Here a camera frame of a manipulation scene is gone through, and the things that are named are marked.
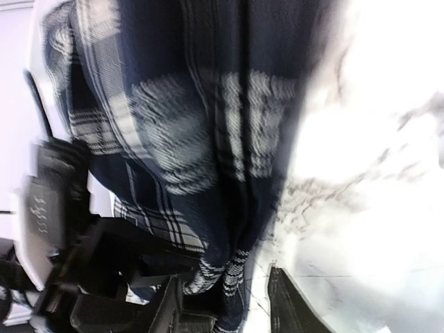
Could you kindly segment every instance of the white wall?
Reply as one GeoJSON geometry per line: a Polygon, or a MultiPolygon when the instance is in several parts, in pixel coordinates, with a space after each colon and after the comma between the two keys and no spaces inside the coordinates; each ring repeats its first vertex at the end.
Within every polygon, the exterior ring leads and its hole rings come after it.
{"type": "MultiPolygon", "coordinates": [[[[0,210],[10,209],[9,193],[21,188],[26,175],[33,173],[31,145],[44,137],[37,108],[23,76],[25,64],[32,63],[38,68],[37,84],[48,87],[41,50],[33,48],[33,54],[29,55],[31,13],[31,9],[0,12],[0,210]]],[[[44,100],[51,102],[52,98],[45,96],[44,100]]],[[[65,130],[53,103],[47,104],[55,135],[64,137],[65,130]]],[[[97,182],[91,183],[93,210],[110,216],[108,191],[97,182]]],[[[9,235],[10,225],[0,219],[0,237],[9,235]]]]}

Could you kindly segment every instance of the white marble surface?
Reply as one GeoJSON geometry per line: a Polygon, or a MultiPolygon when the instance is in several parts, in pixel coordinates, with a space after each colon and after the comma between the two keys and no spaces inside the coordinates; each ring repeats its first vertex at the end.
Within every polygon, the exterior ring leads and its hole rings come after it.
{"type": "Polygon", "coordinates": [[[258,245],[244,333],[270,330],[272,263],[333,332],[444,332],[443,12],[441,0],[343,2],[258,245]]]}

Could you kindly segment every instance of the navy blue fabric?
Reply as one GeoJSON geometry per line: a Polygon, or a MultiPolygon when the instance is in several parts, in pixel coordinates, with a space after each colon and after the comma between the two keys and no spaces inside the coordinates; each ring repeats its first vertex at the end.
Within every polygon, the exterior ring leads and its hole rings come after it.
{"type": "Polygon", "coordinates": [[[71,0],[43,21],[71,136],[117,216],[202,254],[184,292],[217,310],[216,333],[241,327],[322,2],[71,0]]]}

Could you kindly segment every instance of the checkered fabric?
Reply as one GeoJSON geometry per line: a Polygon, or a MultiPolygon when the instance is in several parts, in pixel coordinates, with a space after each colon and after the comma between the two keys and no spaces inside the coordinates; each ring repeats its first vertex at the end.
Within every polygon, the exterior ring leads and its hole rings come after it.
{"type": "Polygon", "coordinates": [[[279,197],[314,3],[71,0],[42,22],[70,135],[91,148],[116,216],[202,253],[184,292],[211,295],[214,332],[241,327],[244,264],[279,197]]]}

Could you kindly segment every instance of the plaid shirt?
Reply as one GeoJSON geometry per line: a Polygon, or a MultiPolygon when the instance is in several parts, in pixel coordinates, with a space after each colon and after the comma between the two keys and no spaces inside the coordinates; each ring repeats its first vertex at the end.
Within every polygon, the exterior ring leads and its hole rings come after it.
{"type": "Polygon", "coordinates": [[[202,253],[184,292],[207,296],[224,333],[280,193],[318,6],[251,2],[73,0],[43,21],[59,112],[116,216],[202,253]]]}

